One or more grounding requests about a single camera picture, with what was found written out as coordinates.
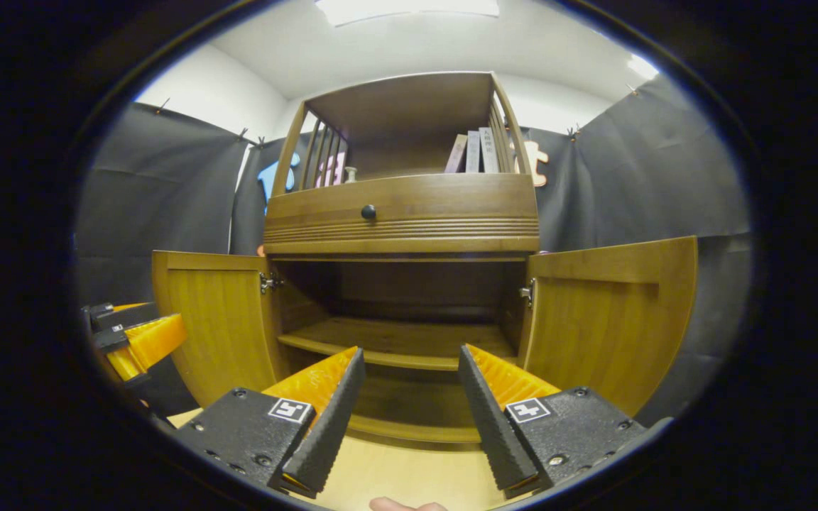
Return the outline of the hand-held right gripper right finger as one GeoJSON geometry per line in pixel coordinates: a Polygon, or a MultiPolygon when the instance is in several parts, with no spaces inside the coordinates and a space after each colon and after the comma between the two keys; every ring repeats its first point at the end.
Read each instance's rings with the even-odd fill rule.
{"type": "Polygon", "coordinates": [[[655,436],[594,389],[556,388],[480,347],[461,347],[458,375],[507,498],[565,490],[655,436]]]}

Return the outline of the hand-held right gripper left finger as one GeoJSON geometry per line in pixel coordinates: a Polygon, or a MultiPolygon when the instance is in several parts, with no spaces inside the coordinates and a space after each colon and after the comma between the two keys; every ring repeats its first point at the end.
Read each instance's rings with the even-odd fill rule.
{"type": "Polygon", "coordinates": [[[231,389],[173,437],[252,488],[314,498],[327,485],[364,378],[364,350],[348,347],[263,391],[231,389]]]}

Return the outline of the wooden shoe cabinet door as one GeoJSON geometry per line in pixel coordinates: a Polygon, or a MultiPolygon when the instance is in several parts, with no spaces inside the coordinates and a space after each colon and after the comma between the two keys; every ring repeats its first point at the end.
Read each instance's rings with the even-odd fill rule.
{"type": "Polygon", "coordinates": [[[635,417],[680,351],[698,245],[684,236],[532,255],[519,365],[562,390],[587,386],[635,417]]]}
{"type": "Polygon", "coordinates": [[[202,408],[234,388],[261,391],[288,375],[277,297],[260,294],[260,272],[273,272],[268,258],[152,253],[157,307],[163,316],[181,314],[187,333],[171,357],[202,408]]]}

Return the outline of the wooden double-door shoe cabinet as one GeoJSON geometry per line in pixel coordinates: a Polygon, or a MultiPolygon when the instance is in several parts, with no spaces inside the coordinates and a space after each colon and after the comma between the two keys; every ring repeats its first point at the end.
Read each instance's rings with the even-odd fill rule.
{"type": "MultiPolygon", "coordinates": [[[[497,174],[527,175],[533,185],[530,151],[507,93],[491,72],[406,75],[310,98],[299,105],[283,141],[267,210],[276,195],[343,185],[345,166],[357,169],[355,183],[447,174],[455,136],[480,127],[491,127],[496,137],[497,174]]],[[[285,281],[275,289],[278,342],[280,334],[329,317],[495,324],[517,350],[516,362],[506,361],[522,368],[518,356],[527,307],[518,291],[526,285],[528,259],[540,253],[550,253],[541,240],[533,253],[264,251],[261,258],[268,258],[285,281]]],[[[279,344],[286,376],[330,356],[279,344]]],[[[479,439],[457,369],[366,362],[366,382],[349,426],[400,442],[479,439]]]]}

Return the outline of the wooden inner shelf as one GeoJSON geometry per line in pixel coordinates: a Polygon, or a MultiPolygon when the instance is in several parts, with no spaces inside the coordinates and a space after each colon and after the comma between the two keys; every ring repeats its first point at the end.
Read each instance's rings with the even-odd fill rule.
{"type": "Polygon", "coordinates": [[[366,362],[389,368],[452,371],[472,345],[514,363],[517,350],[495,324],[438,324],[329,317],[280,334],[280,343],[332,355],[358,346],[366,362]]]}

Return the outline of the black backdrop cloth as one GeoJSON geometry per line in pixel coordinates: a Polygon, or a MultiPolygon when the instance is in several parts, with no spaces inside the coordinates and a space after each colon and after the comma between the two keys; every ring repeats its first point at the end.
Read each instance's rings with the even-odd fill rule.
{"type": "MultiPolygon", "coordinates": [[[[541,247],[566,251],[698,237],[694,313],[672,368],[637,419],[679,415],[700,397],[736,343],[750,299],[751,221],[741,163],[707,115],[672,80],[657,77],[608,106],[573,136],[523,120],[547,183],[535,195],[541,247]]],[[[153,299],[155,249],[248,255],[263,235],[266,201],[256,177],[282,139],[256,150],[191,116],[134,103],[105,137],[75,229],[79,300],[153,299]]]]}

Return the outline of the small ceiling light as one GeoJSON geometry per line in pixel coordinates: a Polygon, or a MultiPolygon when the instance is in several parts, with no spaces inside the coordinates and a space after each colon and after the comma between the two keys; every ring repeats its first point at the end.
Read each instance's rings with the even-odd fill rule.
{"type": "Polygon", "coordinates": [[[627,61],[627,68],[645,80],[653,79],[660,74],[659,70],[651,62],[637,54],[630,55],[627,61]]]}

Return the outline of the large ceiling light panel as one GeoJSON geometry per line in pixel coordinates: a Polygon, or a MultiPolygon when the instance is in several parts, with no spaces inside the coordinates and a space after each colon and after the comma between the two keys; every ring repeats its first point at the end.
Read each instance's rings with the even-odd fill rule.
{"type": "Polygon", "coordinates": [[[457,13],[497,17],[497,0],[315,0],[332,26],[415,13],[457,13]]]}

